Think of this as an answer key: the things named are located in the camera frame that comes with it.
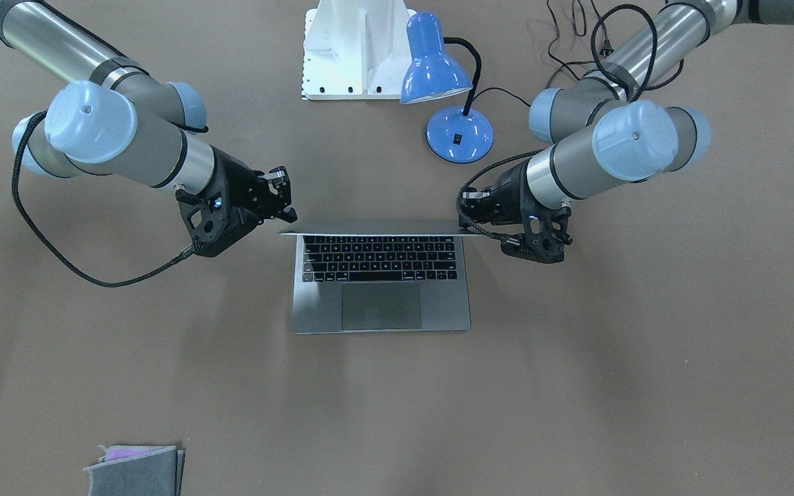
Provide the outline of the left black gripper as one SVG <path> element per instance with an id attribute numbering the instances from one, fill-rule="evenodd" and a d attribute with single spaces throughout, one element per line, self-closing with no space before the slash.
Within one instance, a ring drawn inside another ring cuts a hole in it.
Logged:
<path id="1" fill-rule="evenodd" d="M 521 209 L 521 192 L 526 185 L 526 161 L 501 173 L 494 185 L 483 189 L 467 186 L 460 189 L 461 211 L 477 224 L 529 226 Z"/>

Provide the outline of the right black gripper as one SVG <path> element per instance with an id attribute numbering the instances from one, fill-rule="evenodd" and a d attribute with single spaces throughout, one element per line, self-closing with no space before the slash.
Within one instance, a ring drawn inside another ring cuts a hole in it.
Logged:
<path id="1" fill-rule="evenodd" d="M 261 217 L 259 223 L 274 218 L 285 223 L 297 221 L 298 214 L 291 207 L 289 173 L 283 166 L 263 173 L 217 148 L 213 151 L 217 172 L 223 173 L 223 185 L 218 189 L 230 195 L 234 206 L 251 210 Z"/>

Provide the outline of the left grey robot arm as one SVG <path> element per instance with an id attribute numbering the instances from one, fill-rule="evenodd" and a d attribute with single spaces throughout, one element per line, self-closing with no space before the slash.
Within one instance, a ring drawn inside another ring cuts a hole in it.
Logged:
<path id="1" fill-rule="evenodd" d="M 549 147 L 456 201 L 461 228 L 557 224 L 571 204 L 626 183 L 675 172 L 709 149 L 699 111 L 643 100 L 684 57 L 734 24 L 794 25 L 794 1 L 668 1 L 647 28 L 569 89 L 539 93 L 529 129 Z"/>

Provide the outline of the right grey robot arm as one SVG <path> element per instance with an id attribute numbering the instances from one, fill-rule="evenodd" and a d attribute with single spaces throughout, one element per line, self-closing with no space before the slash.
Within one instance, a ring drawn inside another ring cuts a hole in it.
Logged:
<path id="1" fill-rule="evenodd" d="M 168 191 L 211 233 L 239 218 L 296 222 L 283 167 L 250 169 L 199 138 L 207 106 L 184 82 L 161 83 L 44 1 L 0 1 L 0 42 L 64 82 L 35 131 L 26 166 L 50 178 L 117 175 Z"/>

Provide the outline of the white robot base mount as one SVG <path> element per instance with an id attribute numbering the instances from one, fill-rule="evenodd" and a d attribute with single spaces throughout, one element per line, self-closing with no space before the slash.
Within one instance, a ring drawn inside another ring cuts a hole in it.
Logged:
<path id="1" fill-rule="evenodd" d="M 415 13 L 403 1 L 320 1 L 307 10 L 301 97 L 400 100 Z"/>

